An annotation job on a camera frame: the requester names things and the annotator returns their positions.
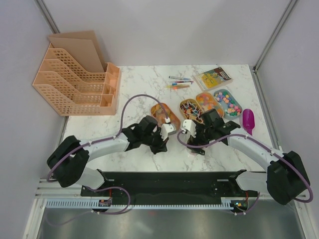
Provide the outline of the peach tray of gummy candies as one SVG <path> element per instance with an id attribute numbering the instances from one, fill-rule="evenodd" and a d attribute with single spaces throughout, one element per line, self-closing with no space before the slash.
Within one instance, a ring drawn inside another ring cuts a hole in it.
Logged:
<path id="1" fill-rule="evenodd" d="M 175 113 L 165 104 L 162 103 L 164 109 L 160 106 L 160 104 L 156 104 L 151 107 L 151 116 L 154 117 L 157 122 L 158 126 L 162 126 L 165 123 L 166 114 L 164 113 L 164 110 L 168 114 L 168 117 L 170 118 L 170 123 L 174 127 L 174 131 L 170 132 L 169 135 L 176 134 L 177 131 L 180 129 L 180 119 L 175 115 Z"/>

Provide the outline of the magenta plastic scoop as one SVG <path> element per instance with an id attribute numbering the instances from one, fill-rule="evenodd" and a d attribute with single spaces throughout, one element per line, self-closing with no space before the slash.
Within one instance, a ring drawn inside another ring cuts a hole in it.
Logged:
<path id="1" fill-rule="evenodd" d="M 245 109 L 242 114 L 243 128 L 253 135 L 253 129 L 255 128 L 255 116 L 251 109 Z"/>

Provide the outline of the clear glass jar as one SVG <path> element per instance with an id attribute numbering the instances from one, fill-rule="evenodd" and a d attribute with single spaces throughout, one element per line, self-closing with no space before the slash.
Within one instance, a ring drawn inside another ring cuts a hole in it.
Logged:
<path id="1" fill-rule="evenodd" d="M 191 153 L 198 155 L 205 155 L 205 151 L 201 148 L 192 148 Z"/>

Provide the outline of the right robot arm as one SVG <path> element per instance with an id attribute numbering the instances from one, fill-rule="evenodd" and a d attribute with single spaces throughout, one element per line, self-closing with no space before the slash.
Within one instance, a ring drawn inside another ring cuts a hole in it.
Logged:
<path id="1" fill-rule="evenodd" d="M 280 151 L 257 140 L 234 121 L 225 122 L 216 110 L 201 116 L 203 122 L 186 119 L 181 124 L 182 133 L 190 136 L 184 145 L 194 153 L 204 155 L 205 148 L 222 142 L 244 153 L 263 168 L 263 172 L 240 170 L 231 176 L 228 190 L 234 196 L 245 191 L 270 195 L 277 203 L 286 205 L 298 200 L 304 191 L 313 199 L 310 180 L 301 157 L 294 151 Z"/>

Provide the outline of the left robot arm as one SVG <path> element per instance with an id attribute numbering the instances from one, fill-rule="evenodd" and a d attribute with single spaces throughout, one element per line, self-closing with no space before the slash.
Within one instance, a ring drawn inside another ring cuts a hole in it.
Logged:
<path id="1" fill-rule="evenodd" d="M 62 188 L 82 185 L 91 188 L 97 195 L 104 196 L 109 192 L 109 183 L 101 170 L 88 168 L 88 162 L 105 155 L 130 151 L 141 145 L 149 146 L 153 154 L 166 152 L 168 135 L 174 130 L 169 121 L 159 126 L 155 118 L 145 116 L 139 123 L 121 129 L 115 136 L 93 141 L 69 136 L 49 156 L 48 176 Z"/>

